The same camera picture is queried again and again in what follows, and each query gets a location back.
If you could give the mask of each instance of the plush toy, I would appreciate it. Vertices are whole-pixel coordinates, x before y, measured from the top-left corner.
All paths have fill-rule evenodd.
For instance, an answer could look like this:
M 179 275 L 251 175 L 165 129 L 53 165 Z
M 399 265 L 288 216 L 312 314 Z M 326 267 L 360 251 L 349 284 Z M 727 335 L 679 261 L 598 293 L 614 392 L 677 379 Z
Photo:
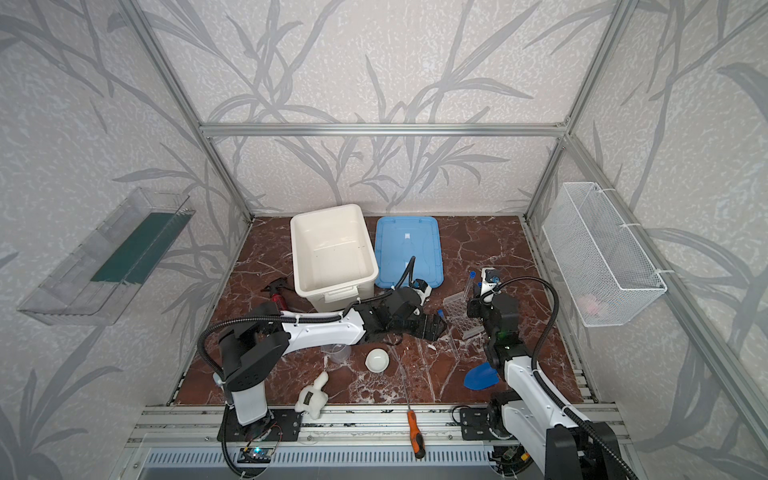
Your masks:
M 320 373 L 312 385 L 305 386 L 299 394 L 299 401 L 294 408 L 297 412 L 309 412 L 312 420 L 320 417 L 320 410 L 328 402 L 328 394 L 322 388 L 328 382 L 328 372 Z

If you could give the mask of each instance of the wall-mounted transparent basket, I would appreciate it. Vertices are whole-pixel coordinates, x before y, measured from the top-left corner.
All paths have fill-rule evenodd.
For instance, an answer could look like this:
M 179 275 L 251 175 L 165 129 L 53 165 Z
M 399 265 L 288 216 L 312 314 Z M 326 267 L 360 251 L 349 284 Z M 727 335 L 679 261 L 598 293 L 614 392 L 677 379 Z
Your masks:
M 114 324 L 195 213 L 187 200 L 137 188 L 19 311 L 48 325 Z
M 667 285 L 597 184 L 562 187 L 543 231 L 581 321 L 624 325 Z

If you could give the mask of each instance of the test tube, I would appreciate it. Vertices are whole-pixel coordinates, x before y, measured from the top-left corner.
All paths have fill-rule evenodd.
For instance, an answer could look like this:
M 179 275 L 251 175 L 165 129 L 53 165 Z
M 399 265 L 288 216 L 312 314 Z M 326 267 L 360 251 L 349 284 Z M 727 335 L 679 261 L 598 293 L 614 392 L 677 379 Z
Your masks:
M 464 300 L 469 300 L 475 295 L 475 289 L 473 288 L 475 286 L 475 276 L 477 273 L 475 272 L 469 272 L 469 279 L 467 280 L 467 284 L 464 287 Z

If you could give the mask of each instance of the white plastic bin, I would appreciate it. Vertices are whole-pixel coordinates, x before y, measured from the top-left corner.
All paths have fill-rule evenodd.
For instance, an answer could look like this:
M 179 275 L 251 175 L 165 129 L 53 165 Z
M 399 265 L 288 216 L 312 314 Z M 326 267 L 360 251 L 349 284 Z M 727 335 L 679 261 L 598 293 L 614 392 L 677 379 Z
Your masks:
M 379 265 L 362 210 L 342 205 L 290 221 L 293 284 L 318 312 L 333 312 L 358 296 L 373 296 Z

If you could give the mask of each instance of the white bowl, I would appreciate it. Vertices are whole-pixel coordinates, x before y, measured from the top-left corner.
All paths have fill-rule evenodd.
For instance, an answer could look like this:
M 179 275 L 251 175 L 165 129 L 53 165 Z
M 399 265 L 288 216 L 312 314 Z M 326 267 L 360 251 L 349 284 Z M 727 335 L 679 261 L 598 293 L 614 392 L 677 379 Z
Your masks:
M 381 373 L 389 366 L 389 355 L 382 349 L 373 349 L 366 357 L 366 367 L 374 373 Z

